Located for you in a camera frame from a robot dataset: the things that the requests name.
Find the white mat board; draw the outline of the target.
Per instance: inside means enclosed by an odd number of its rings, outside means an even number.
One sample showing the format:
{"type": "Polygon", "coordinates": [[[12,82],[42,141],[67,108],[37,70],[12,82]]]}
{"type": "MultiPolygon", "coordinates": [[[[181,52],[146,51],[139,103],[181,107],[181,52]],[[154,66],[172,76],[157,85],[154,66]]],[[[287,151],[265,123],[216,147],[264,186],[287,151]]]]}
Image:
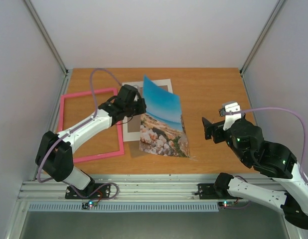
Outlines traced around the white mat board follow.
{"type": "MultiPolygon", "coordinates": [[[[172,84],[170,79],[153,80],[153,82],[160,88],[173,93],[172,84]]],[[[138,89],[140,95],[143,94],[143,82],[126,82],[123,85],[131,85],[138,89]]],[[[133,118],[124,118],[123,120],[123,141],[139,141],[140,139],[140,125],[141,115],[134,116],[133,118]]]]}

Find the beach landscape photo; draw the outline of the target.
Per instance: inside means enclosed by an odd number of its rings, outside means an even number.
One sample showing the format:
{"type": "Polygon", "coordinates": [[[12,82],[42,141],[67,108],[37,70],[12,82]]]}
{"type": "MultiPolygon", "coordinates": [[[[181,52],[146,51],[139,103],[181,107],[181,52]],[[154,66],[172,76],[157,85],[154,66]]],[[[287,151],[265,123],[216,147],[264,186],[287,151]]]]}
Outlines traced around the beach landscape photo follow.
{"type": "Polygon", "coordinates": [[[142,96],[146,112],[141,115],[140,151],[173,157],[190,157],[180,97],[163,89],[147,76],[142,96]]]}

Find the pink photo frame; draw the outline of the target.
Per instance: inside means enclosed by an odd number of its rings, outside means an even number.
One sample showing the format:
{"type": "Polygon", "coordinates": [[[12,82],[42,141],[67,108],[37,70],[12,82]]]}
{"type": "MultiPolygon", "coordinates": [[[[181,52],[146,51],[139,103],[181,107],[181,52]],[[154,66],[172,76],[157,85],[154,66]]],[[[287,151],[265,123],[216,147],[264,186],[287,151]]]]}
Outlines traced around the pink photo frame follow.
{"type": "MultiPolygon", "coordinates": [[[[95,94],[104,94],[104,93],[113,93],[114,96],[118,94],[118,90],[116,88],[103,88],[103,89],[97,89],[95,91],[95,94]]],[[[91,91],[85,91],[85,92],[77,92],[77,93],[70,93],[70,94],[64,94],[60,97],[60,107],[59,107],[59,120],[58,120],[58,131],[63,131],[63,122],[64,122],[64,105],[65,100],[69,98],[77,98],[77,97],[84,97],[91,95],[91,91]]],[[[117,125],[117,133],[118,133],[118,144],[119,144],[119,150],[113,151],[113,152],[106,152],[102,154],[96,154],[96,155],[89,155],[84,157],[78,157],[74,158],[74,163],[80,163],[80,162],[88,162],[92,160],[98,160],[98,159],[104,159],[109,157],[115,157],[115,156],[121,156],[125,154],[124,151],[124,142],[123,142],[123,132],[122,132],[122,125],[117,125]]]]}

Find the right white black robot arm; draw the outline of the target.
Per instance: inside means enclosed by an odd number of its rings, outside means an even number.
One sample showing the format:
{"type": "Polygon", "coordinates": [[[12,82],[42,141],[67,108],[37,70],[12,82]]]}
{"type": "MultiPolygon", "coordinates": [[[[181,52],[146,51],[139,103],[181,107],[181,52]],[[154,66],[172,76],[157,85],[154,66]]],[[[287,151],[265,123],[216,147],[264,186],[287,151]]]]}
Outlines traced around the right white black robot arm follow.
{"type": "Polygon", "coordinates": [[[245,118],[224,130],[224,121],[211,123],[202,118],[205,139],[225,142],[248,168],[278,182],[283,191],[269,190],[220,173],[213,185],[218,198],[242,198],[266,206],[292,225],[308,230],[308,179],[300,174],[294,154],[284,145],[264,140],[260,127],[245,118]]]}

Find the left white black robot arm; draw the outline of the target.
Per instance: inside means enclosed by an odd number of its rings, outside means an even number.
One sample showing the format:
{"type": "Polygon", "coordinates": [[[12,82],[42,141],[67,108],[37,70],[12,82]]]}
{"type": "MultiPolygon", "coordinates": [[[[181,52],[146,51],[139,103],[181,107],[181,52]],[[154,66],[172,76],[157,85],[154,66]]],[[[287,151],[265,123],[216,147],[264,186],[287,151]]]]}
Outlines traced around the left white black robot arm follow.
{"type": "Polygon", "coordinates": [[[80,197],[90,198],[97,191],[95,181],[74,166],[73,154],[96,134],[111,128],[125,117],[132,118],[146,112],[146,103],[137,88],[121,86],[117,95],[97,105],[95,111],[76,125],[53,133],[46,132],[40,142],[35,163],[36,178],[45,171],[50,180],[68,184],[80,197]]]}

